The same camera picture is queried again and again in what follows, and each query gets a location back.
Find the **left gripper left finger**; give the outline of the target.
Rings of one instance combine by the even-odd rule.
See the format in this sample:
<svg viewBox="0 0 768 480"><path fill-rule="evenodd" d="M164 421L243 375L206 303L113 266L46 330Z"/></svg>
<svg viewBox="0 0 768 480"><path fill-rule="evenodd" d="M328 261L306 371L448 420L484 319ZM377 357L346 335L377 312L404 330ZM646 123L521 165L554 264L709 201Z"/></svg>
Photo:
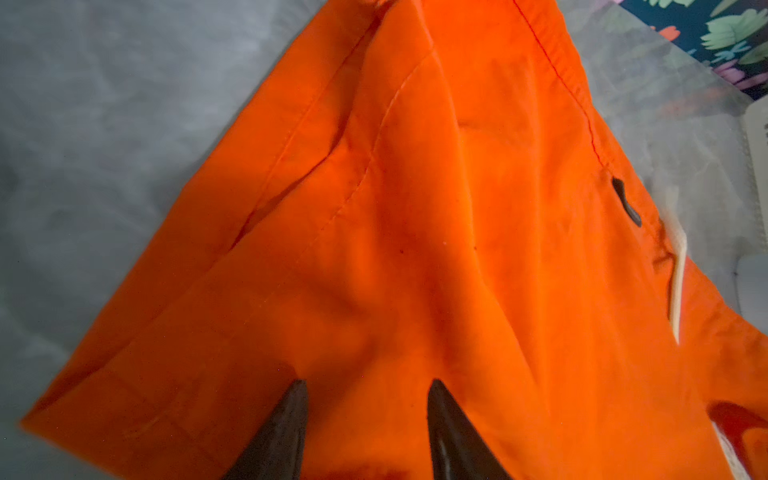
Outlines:
<svg viewBox="0 0 768 480"><path fill-rule="evenodd" d="M308 414L306 382L295 380L223 479L299 479Z"/></svg>

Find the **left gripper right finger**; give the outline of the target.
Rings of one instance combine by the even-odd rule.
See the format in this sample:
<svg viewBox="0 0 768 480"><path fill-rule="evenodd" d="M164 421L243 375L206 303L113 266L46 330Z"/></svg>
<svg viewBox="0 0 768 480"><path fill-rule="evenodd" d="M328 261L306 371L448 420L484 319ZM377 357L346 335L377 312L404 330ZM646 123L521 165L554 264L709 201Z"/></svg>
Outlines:
<svg viewBox="0 0 768 480"><path fill-rule="evenodd" d="M446 385L435 379L427 399L434 480L511 480Z"/></svg>

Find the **orange shorts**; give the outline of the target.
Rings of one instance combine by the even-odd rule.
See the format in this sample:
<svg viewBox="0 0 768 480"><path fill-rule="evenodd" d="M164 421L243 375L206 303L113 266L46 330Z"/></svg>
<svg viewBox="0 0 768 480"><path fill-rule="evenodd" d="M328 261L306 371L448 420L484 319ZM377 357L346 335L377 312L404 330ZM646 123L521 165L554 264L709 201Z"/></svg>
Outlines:
<svg viewBox="0 0 768 480"><path fill-rule="evenodd" d="M22 427L223 479L295 380L299 479L433 479L441 380L512 479L767 475L767 338L689 259L553 1L330 1Z"/></svg>

